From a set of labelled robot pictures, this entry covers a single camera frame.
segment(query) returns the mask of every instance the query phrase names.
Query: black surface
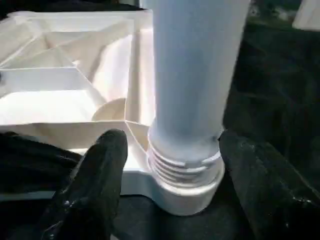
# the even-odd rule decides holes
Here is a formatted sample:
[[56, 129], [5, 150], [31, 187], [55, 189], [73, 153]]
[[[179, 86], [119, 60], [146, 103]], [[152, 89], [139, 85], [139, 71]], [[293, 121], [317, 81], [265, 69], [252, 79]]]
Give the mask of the black surface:
[[146, 197], [121, 197], [114, 227], [120, 240], [254, 239], [228, 174], [210, 206], [194, 216], [170, 215]]

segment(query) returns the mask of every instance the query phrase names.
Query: white plastic tray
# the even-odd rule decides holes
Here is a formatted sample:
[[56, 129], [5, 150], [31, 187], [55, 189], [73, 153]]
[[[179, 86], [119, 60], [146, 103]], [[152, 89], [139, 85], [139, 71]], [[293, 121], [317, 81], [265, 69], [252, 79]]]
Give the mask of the white plastic tray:
[[155, 116], [152, 14], [16, 12], [10, 19], [3, 28], [27, 25], [31, 33], [0, 65], [0, 130], [84, 153], [120, 128], [127, 164], [145, 159]]

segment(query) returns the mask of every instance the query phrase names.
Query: threaded end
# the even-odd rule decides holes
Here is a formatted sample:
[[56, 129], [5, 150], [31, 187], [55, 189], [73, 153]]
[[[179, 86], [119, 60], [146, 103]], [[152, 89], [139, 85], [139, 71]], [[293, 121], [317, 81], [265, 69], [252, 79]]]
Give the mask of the threaded end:
[[148, 163], [151, 171], [159, 179], [176, 188], [192, 189], [211, 184], [220, 174], [220, 168], [215, 166], [219, 160], [220, 151], [202, 160], [198, 166], [186, 165], [164, 157], [149, 142]]

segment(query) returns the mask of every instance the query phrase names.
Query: white plastic base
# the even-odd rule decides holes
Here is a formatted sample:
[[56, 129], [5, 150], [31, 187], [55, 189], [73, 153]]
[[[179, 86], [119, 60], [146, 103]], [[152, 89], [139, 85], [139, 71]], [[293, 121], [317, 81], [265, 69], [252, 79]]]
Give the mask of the white plastic base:
[[[29, 37], [24, 25], [5, 26], [27, 37], [22, 43], [13, 42], [13, 51], [0, 54], [0, 131], [35, 136], [40, 142], [84, 154], [105, 131], [124, 130], [128, 159], [122, 195], [146, 196], [178, 216], [196, 214], [210, 203], [224, 175], [220, 154], [214, 160], [216, 171], [204, 186], [168, 184], [149, 165], [148, 131], [155, 117], [149, 11], [11, 16], [17, 25], [28, 22], [37, 27], [33, 25]], [[79, 20], [88, 25], [79, 26]], [[10, 45], [10, 39], [3, 40]], [[0, 201], [52, 195], [0, 194]]]

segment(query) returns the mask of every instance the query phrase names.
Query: white cylindrical filter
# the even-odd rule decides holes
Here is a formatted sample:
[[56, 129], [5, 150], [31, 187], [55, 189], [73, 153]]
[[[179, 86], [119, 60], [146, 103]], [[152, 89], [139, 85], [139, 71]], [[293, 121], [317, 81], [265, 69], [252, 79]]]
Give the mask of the white cylindrical filter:
[[194, 214], [209, 204], [224, 172], [218, 137], [250, 0], [147, 2], [156, 77], [150, 168], [172, 194], [195, 193], [198, 206], [179, 211]]

